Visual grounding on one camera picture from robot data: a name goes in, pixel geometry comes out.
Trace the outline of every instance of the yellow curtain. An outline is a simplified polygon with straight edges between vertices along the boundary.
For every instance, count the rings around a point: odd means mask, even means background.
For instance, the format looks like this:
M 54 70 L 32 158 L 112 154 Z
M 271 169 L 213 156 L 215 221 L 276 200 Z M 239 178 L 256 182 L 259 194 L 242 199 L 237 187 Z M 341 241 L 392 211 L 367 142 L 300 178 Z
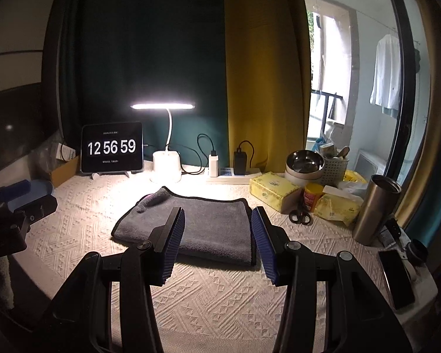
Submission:
M 408 224 L 420 205 L 441 144 L 441 8 L 435 0 L 417 0 L 417 3 L 428 46 L 430 97 L 421 155 L 407 191 L 395 212 L 395 218 L 401 227 Z
M 303 149 L 310 105 L 304 0 L 224 0 L 230 163 L 242 140 L 252 167 L 283 172 Z M 247 152 L 249 145 L 243 144 Z

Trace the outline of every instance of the white basket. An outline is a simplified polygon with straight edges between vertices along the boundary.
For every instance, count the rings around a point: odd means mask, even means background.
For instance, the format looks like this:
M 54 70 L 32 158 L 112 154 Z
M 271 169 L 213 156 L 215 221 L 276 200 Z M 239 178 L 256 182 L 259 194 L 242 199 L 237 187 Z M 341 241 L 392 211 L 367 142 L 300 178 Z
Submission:
M 348 159 L 327 159 L 323 158 L 323 175 L 320 180 L 322 186 L 337 186 L 345 177 Z

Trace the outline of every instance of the table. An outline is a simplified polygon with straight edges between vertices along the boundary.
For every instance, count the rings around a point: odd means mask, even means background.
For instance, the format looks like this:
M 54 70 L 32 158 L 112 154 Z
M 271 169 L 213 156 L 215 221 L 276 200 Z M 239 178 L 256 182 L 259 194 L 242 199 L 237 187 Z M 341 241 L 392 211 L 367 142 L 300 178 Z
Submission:
M 149 180 L 149 168 L 130 178 L 72 177 L 54 192 L 59 204 L 57 211 L 32 226 L 26 239 L 28 249 L 62 282 L 87 252 L 98 251 L 103 256 L 123 252 L 126 247 L 111 239 L 111 230 L 142 196 L 160 188 L 160 184 Z M 286 215 L 250 195 L 247 185 L 209 185 L 201 175 L 184 175 L 180 182 L 168 188 L 180 195 L 210 199 L 244 197 L 251 208 L 263 205 L 272 224 L 283 227 L 290 239 L 298 240 L 314 252 L 335 255 L 341 250 L 350 251 L 387 299 L 377 262 L 379 249 L 356 243 L 348 229 L 317 217 L 311 226 L 293 224 Z M 27 272 L 34 275 L 32 269 Z M 36 272 L 36 277 L 43 280 L 42 269 Z M 118 283 L 113 284 L 112 324 L 116 343 L 120 343 L 118 289 Z M 429 298 L 435 294 L 431 290 L 427 292 L 429 297 L 399 316 L 401 323 L 428 306 Z M 279 327 L 285 287 L 271 285 L 260 267 L 243 269 L 184 258 L 175 264 L 172 277 L 163 287 L 152 287 L 152 297 L 165 352 L 269 353 Z M 314 351 L 321 352 L 325 338 L 322 283 L 318 284 L 317 314 Z

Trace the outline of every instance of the thermos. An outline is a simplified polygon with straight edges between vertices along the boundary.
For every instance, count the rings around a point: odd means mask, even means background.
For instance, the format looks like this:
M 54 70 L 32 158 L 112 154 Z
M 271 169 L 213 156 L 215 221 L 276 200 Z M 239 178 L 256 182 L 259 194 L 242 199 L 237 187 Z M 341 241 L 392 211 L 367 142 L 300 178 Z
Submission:
M 383 222 L 393 212 L 400 197 L 400 185 L 383 175 L 373 175 L 359 211 L 353 239 L 368 246 L 381 230 Z

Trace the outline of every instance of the lamp light bar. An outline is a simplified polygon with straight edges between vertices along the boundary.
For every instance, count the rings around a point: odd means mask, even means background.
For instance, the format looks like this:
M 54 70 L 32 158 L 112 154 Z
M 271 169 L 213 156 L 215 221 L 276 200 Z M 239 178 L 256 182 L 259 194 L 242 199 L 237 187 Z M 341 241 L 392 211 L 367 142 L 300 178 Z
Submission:
M 194 109 L 190 103 L 137 103 L 131 106 L 133 109 Z

